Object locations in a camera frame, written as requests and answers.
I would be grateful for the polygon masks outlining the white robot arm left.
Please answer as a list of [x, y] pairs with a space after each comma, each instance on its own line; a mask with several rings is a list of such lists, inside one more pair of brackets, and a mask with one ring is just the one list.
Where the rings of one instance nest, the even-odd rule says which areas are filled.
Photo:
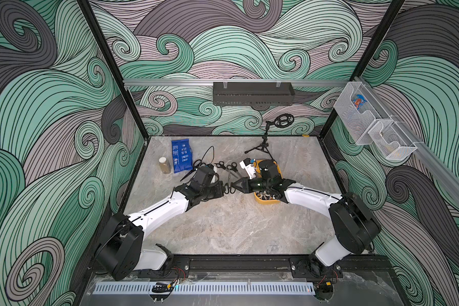
[[164, 246], [144, 247], [143, 241], [161, 225], [187, 212], [202, 201], [224, 196], [224, 184], [208, 186], [198, 183], [177, 186], [166, 198], [156, 204], [124, 215], [114, 214], [108, 221], [94, 253], [94, 259], [114, 280], [120, 281], [134, 271], [167, 271], [172, 264], [172, 253]]

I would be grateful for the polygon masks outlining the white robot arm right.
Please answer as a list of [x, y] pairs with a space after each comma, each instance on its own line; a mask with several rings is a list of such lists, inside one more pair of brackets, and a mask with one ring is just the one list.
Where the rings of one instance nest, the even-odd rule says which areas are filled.
[[311, 260], [318, 267], [329, 267], [348, 255], [362, 254], [381, 232], [371, 209], [352, 192], [326, 193], [282, 178], [244, 177], [231, 186], [245, 194], [266, 192], [274, 200], [299, 205], [329, 218], [335, 235], [312, 253]]

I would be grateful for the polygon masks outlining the black handled grey scissors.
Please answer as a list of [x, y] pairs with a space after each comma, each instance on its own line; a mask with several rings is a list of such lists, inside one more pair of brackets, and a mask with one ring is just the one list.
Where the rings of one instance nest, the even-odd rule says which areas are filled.
[[226, 171], [228, 173], [227, 182], [224, 183], [224, 194], [234, 194], [235, 190], [232, 188], [232, 174], [229, 170]]

